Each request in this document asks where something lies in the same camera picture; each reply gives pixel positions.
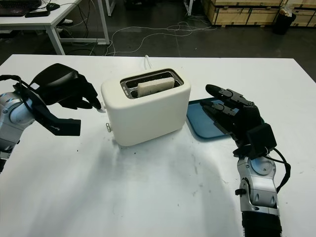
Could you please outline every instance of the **floor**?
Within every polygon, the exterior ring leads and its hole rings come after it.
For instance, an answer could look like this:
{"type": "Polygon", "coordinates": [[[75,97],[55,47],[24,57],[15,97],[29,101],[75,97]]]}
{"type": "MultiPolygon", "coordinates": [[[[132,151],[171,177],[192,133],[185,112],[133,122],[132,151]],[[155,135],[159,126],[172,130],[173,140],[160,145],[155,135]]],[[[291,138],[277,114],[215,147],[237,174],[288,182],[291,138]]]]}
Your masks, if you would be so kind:
{"type": "MultiPolygon", "coordinates": [[[[83,0],[81,8],[87,11],[88,2],[83,0]]],[[[89,36],[101,37],[98,10],[95,12],[92,4],[90,8],[89,36]]],[[[75,24],[82,21],[77,9],[67,18],[73,19],[75,24]]],[[[273,34],[269,27],[216,28],[210,26],[206,18],[186,17],[186,9],[181,0],[160,0],[154,6],[138,6],[133,10],[126,10],[123,0],[117,0],[113,16],[107,17],[106,21],[116,52],[122,52],[116,53],[115,56],[148,54],[151,57],[294,58],[316,81],[316,29],[291,28],[286,35],[279,36],[273,34]],[[128,28],[116,32],[130,26],[169,28],[168,30],[128,28]],[[206,27],[208,27],[206,30],[197,30],[206,27]]],[[[65,29],[73,37],[82,37],[85,31],[84,24],[65,29]]],[[[97,56],[104,55],[108,47],[95,44],[64,44],[63,46],[66,54],[97,56]]],[[[113,56],[113,52],[111,45],[108,48],[108,56],[113,56]]],[[[0,41],[0,64],[11,54],[55,54],[55,51],[44,32],[37,35],[34,31],[26,31],[19,33],[13,39],[0,41]]]]}

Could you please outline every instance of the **desk leg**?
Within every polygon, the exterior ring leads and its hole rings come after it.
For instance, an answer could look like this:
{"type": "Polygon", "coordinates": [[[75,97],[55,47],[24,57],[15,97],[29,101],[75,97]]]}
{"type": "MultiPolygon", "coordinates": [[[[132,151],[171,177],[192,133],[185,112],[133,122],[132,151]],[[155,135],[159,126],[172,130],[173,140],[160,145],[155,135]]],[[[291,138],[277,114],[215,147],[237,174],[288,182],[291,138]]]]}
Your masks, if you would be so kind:
{"type": "Polygon", "coordinates": [[[98,5],[99,5],[99,11],[100,11],[100,17],[101,17],[101,22],[102,22],[104,38],[105,38],[106,43],[110,44],[109,35],[108,35],[108,28],[107,28],[107,24],[105,22],[105,15],[104,15],[102,0],[98,0],[98,5]]]}
{"type": "Polygon", "coordinates": [[[59,41],[58,33],[54,27],[46,26],[46,32],[57,54],[65,55],[63,47],[59,41]]]}

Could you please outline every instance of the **desk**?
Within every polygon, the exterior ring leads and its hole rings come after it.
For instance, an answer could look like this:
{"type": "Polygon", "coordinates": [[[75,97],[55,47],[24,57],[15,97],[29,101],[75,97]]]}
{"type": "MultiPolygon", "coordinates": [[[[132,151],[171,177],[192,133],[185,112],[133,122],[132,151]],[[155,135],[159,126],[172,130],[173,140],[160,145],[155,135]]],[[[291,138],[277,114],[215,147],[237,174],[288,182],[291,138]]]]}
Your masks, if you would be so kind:
{"type": "Polygon", "coordinates": [[[56,53],[62,55],[65,55],[61,45],[62,42],[97,42],[109,44],[108,29],[105,22],[102,0],[98,0],[98,6],[101,15],[104,39],[61,39],[59,37],[55,27],[70,11],[77,7],[76,4],[79,4],[81,1],[82,0],[54,0],[53,2],[60,5],[66,3],[74,4],[60,6],[60,8],[51,11],[50,15],[46,17],[0,17],[0,30],[46,30],[56,53]]]}
{"type": "MultiPolygon", "coordinates": [[[[192,84],[190,100],[213,83],[253,100],[292,165],[278,198],[283,236],[314,236],[316,84],[293,59],[150,58],[192,84]]],[[[144,71],[141,57],[12,55],[0,75],[30,82],[53,63],[78,70],[96,88],[144,71]]],[[[1,82],[0,93],[12,91],[1,82]]],[[[232,139],[203,142],[187,124],[132,147],[108,133],[107,114],[49,106],[81,119],[80,137],[56,137],[35,122],[0,175],[2,237],[239,237],[242,233],[236,148],[232,139]]],[[[279,184],[284,167],[277,164],[279,184]]]]}

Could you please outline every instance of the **white desk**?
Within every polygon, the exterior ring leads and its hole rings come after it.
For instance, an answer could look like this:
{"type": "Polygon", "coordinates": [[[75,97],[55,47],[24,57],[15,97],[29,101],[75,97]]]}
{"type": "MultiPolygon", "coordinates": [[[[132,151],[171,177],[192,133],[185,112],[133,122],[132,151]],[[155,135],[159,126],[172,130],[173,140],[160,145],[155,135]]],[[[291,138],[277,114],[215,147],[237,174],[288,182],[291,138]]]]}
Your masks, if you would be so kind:
{"type": "Polygon", "coordinates": [[[57,24],[82,0],[54,0],[57,4],[66,4],[60,6],[60,8],[51,11],[49,16],[46,17],[0,17],[0,30],[46,30],[50,41],[57,54],[65,55],[61,42],[98,42],[109,44],[108,29],[105,22],[104,10],[102,0],[98,0],[98,6],[102,22],[102,30],[104,32],[103,39],[61,39],[56,32],[55,27],[57,24]]]}
{"type": "MultiPolygon", "coordinates": [[[[190,100],[208,97],[204,87],[212,83],[256,103],[292,165],[278,195],[283,236],[314,236],[316,84],[303,69],[293,59],[150,60],[153,67],[185,75],[192,84],[190,100]]],[[[30,82],[57,62],[85,75],[99,98],[104,80],[144,70],[138,57],[13,55],[0,75],[30,82]]],[[[12,91],[13,83],[1,82],[0,93],[12,91]]],[[[50,110],[81,119],[81,136],[56,137],[37,122],[26,129],[0,175],[1,237],[241,236],[232,139],[199,141],[185,124],[120,147],[106,130],[107,114],[59,105],[50,110]]],[[[283,175],[277,164],[276,184],[283,175]]]]}

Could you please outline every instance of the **toaster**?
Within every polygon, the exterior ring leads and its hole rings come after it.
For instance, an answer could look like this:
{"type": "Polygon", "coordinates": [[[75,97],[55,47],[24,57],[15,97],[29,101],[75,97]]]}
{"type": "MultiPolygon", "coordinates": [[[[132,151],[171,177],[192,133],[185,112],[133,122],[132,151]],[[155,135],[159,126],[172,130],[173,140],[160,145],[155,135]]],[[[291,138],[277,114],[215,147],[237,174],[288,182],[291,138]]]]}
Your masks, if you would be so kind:
{"type": "Polygon", "coordinates": [[[102,83],[101,93],[110,120],[110,131],[122,146],[142,143],[180,129],[186,120],[191,85],[173,69],[102,83]],[[174,78],[173,88],[138,97],[138,84],[174,78]]]}

